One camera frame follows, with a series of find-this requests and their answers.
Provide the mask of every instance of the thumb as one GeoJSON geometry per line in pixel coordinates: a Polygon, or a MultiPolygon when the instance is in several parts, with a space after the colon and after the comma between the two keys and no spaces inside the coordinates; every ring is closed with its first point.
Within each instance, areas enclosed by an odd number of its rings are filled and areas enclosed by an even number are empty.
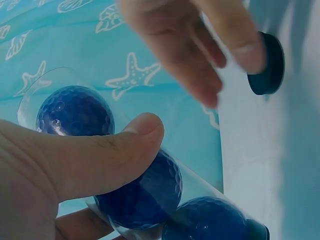
{"type": "Polygon", "coordinates": [[[137,179],[156,157],[164,127],[156,115],[144,113],[116,135],[59,136],[28,129],[20,133],[29,146],[33,142],[33,150],[25,151],[63,202],[111,192],[137,179]]]}

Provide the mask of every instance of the blue fabric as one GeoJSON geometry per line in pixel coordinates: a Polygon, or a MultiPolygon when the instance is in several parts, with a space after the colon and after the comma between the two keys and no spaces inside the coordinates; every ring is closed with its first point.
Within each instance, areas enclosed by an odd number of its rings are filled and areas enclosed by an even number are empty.
{"type": "MultiPolygon", "coordinates": [[[[0,117],[17,123],[26,90],[57,67],[74,69],[129,119],[142,112],[160,116],[164,147],[222,190],[217,112],[176,83],[113,1],[0,0],[0,117]]],[[[69,201],[59,214],[82,207],[69,201]]]]}

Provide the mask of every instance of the starfish print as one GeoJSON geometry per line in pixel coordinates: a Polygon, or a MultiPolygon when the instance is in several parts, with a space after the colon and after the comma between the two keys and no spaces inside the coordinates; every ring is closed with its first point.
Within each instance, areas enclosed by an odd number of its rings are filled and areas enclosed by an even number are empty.
{"type": "Polygon", "coordinates": [[[110,31],[124,24],[125,21],[120,15],[120,11],[115,4],[106,7],[99,15],[99,23],[95,27],[95,33],[110,31]]]}
{"type": "Polygon", "coordinates": [[[6,10],[7,10],[7,11],[10,11],[10,10],[13,9],[15,6],[17,6],[18,3],[20,3],[20,0],[12,0],[6,10]]]}
{"type": "Polygon", "coordinates": [[[161,65],[159,63],[154,63],[145,68],[139,68],[136,54],[130,52],[126,59],[125,76],[109,79],[105,82],[105,85],[113,88],[112,97],[117,101],[125,92],[132,88],[138,86],[153,86],[149,84],[149,81],[160,69],[161,65]]]}
{"type": "Polygon", "coordinates": [[[32,30],[29,30],[19,36],[15,36],[14,38],[12,38],[11,46],[5,56],[6,61],[12,58],[14,55],[17,55],[21,51],[22,47],[25,44],[26,38],[31,31],[32,30]]]}
{"type": "Polygon", "coordinates": [[[210,125],[212,127],[214,127],[215,129],[217,130],[220,130],[220,126],[219,126],[219,123],[216,119],[216,114],[217,114],[217,111],[216,110],[211,110],[211,109],[208,109],[206,108],[205,106],[201,105],[202,107],[202,111],[204,112],[204,114],[208,115],[209,116],[209,120],[210,120],[210,125]]]}
{"type": "Polygon", "coordinates": [[[30,88],[30,86],[45,73],[46,65],[47,62],[45,60],[42,61],[35,75],[32,75],[28,72],[24,72],[22,74],[23,88],[20,91],[18,91],[13,97],[15,98],[23,96],[26,93],[26,91],[30,88]]]}
{"type": "Polygon", "coordinates": [[[93,0],[65,0],[58,5],[57,11],[60,14],[67,13],[81,8],[92,1],[93,0]]]}
{"type": "Polygon", "coordinates": [[[0,39],[5,39],[11,29],[10,25],[0,27],[0,39]]]}

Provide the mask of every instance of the finger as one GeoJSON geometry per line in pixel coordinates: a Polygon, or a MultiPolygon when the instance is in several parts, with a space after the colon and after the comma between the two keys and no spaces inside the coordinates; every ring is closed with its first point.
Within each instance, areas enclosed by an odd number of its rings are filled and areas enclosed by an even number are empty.
{"type": "Polygon", "coordinates": [[[224,67],[226,59],[203,24],[196,7],[186,0],[121,0],[126,21],[137,31],[172,74],[200,102],[217,105],[222,82],[212,63],[224,67]]]}
{"type": "Polygon", "coordinates": [[[98,240],[113,228],[89,208],[61,216],[55,220],[56,240],[98,240]]]}
{"type": "Polygon", "coordinates": [[[237,63],[250,74],[261,72],[266,64],[263,42],[240,0],[192,0],[210,20],[222,42],[237,63]]]}
{"type": "Polygon", "coordinates": [[[108,136],[50,135],[9,122],[2,123],[1,131],[24,153],[23,158],[37,163],[59,202],[107,193],[138,178],[155,158],[164,136],[161,120],[152,113],[108,136]]]}

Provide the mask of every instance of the blue golf ball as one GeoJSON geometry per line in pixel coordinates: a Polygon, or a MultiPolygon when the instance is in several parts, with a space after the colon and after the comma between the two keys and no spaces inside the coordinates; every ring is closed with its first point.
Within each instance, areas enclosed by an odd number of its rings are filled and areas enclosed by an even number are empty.
{"type": "Polygon", "coordinates": [[[166,222],[161,240],[245,240],[245,216],[227,201],[205,196],[182,204],[166,222]]]}
{"type": "Polygon", "coordinates": [[[115,120],[97,92],[72,85],[55,91],[43,102],[36,129],[63,136],[103,136],[115,133],[115,120]]]}
{"type": "Polygon", "coordinates": [[[178,165],[160,150],[139,178],[94,198],[99,210],[114,224],[144,230],[165,222],[177,210],[182,189],[178,165]]]}

